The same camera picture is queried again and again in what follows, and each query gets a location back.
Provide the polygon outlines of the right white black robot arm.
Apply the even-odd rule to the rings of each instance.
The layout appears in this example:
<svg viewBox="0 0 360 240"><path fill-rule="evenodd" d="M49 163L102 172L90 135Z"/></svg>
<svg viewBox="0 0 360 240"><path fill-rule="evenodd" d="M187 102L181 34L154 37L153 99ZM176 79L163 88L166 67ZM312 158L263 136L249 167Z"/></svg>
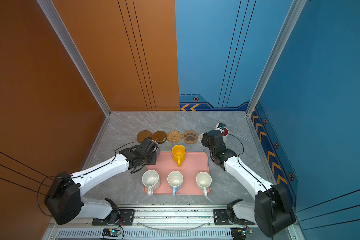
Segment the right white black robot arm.
<svg viewBox="0 0 360 240"><path fill-rule="evenodd" d="M272 238L296 222L287 189L282 184L273 185L250 169L226 147L219 130L204 133L201 144L209 149L213 162L241 183L255 201L253 207L242 199L229 203L227 215L232 224L256 223L265 236Z"/></svg>

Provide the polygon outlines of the matte brown wooden coaster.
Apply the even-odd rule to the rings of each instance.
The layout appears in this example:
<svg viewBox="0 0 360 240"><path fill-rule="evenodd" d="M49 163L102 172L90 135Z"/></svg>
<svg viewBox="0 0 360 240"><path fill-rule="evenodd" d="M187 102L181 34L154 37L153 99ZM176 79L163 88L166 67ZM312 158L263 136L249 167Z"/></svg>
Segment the matte brown wooden coaster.
<svg viewBox="0 0 360 240"><path fill-rule="evenodd" d="M143 130L137 134L137 141L142 143L145 138L152 138L152 132L148 130Z"/></svg>

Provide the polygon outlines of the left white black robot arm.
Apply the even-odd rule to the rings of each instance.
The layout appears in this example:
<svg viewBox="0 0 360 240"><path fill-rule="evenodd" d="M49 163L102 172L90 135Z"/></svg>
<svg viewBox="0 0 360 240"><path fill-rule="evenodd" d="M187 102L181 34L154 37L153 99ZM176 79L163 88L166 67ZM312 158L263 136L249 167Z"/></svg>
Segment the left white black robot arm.
<svg viewBox="0 0 360 240"><path fill-rule="evenodd" d="M62 172L54 177L44 204L58 225L84 218L107 225L119 224L121 212L111 199L90 199L85 194L117 174L127 171L133 174L145 166L155 165L159 151L158 143L146 138L139 145L116 149L112 158L91 168L73 174Z"/></svg>

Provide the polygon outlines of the white rainbow stitched coaster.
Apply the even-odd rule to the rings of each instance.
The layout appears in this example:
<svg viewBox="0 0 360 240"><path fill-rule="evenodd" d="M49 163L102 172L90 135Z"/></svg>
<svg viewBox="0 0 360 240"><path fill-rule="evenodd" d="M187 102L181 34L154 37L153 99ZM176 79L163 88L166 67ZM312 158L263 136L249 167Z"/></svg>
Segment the white rainbow stitched coaster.
<svg viewBox="0 0 360 240"><path fill-rule="evenodd" d="M201 143L203 140L204 133L199 134L198 136L198 142Z"/></svg>

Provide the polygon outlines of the woven rattan round coaster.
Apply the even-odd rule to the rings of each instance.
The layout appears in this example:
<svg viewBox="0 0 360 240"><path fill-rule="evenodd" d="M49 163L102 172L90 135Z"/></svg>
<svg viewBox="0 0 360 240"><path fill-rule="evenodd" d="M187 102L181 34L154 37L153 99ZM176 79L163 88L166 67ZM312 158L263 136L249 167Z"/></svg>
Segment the woven rattan round coaster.
<svg viewBox="0 0 360 240"><path fill-rule="evenodd" d="M171 131L167 135L167 140L170 143L178 143L182 140L182 133L179 131Z"/></svg>

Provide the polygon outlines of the cork paw print coaster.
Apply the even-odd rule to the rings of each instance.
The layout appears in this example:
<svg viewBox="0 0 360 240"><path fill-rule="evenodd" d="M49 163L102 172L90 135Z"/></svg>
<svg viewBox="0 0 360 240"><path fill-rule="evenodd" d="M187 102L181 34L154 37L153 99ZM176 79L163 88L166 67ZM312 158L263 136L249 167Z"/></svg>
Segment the cork paw print coaster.
<svg viewBox="0 0 360 240"><path fill-rule="evenodd" d="M186 130L182 134L182 138L185 144L195 144L198 141L199 134L194 130Z"/></svg>

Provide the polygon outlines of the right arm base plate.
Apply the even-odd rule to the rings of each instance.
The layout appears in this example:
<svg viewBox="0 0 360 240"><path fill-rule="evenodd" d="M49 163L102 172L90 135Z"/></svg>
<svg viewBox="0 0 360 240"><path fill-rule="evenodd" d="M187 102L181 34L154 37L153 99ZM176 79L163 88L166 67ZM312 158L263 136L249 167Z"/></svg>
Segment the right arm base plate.
<svg viewBox="0 0 360 240"><path fill-rule="evenodd" d="M214 224L216 226L223 225L243 225L243 226L254 226L255 223L248 220L230 219L227 209L214 209Z"/></svg>

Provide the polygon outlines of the white mug red inside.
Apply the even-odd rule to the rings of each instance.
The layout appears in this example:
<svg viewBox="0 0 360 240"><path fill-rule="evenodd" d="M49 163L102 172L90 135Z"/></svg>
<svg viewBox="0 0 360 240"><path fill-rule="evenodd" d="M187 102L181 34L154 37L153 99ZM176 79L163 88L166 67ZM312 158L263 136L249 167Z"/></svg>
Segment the white mug red inside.
<svg viewBox="0 0 360 240"><path fill-rule="evenodd" d="M229 130L227 128L224 128L223 130L221 130L221 132L223 136L223 141L224 143L226 143L228 140Z"/></svg>

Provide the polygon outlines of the yellow mug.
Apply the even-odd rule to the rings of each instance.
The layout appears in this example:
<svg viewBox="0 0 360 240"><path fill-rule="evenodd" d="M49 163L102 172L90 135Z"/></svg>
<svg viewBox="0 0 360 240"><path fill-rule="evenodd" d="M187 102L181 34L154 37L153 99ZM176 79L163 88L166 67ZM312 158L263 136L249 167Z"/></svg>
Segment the yellow mug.
<svg viewBox="0 0 360 240"><path fill-rule="evenodd" d="M172 155L174 162L178 165L178 167L181 167L186 158L185 147L183 145L174 146L172 148Z"/></svg>

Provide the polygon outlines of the glossy dark wooden coaster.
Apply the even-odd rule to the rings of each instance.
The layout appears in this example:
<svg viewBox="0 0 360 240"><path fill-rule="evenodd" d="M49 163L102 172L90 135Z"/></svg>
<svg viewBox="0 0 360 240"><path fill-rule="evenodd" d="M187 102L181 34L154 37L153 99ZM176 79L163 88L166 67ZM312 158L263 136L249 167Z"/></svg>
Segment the glossy dark wooden coaster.
<svg viewBox="0 0 360 240"><path fill-rule="evenodd" d="M152 140L158 144L163 144L167 140L167 134L164 131L157 131L152 134Z"/></svg>

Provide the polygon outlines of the purple mug white inside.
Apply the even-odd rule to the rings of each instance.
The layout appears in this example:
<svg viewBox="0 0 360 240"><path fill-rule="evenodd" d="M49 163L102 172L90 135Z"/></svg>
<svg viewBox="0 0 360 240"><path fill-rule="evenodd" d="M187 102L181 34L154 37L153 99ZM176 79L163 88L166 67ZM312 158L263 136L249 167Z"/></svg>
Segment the purple mug white inside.
<svg viewBox="0 0 360 240"><path fill-rule="evenodd" d="M158 142L153 141L155 147L154 150L151 154L151 165L155 165L157 163L157 158L160 156L161 153L161 149L160 149L160 145L158 144Z"/></svg>

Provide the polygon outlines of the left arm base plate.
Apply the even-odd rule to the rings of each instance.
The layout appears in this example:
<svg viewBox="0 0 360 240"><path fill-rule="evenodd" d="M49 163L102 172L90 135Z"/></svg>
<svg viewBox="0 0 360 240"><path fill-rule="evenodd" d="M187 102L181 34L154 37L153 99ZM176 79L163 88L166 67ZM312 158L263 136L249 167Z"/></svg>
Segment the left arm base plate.
<svg viewBox="0 0 360 240"><path fill-rule="evenodd" d="M110 217L106 217L104 220L94 218L92 221L93 226L132 226L135 217L135 210L133 209L121 209L116 214L116 211L112 211Z"/></svg>

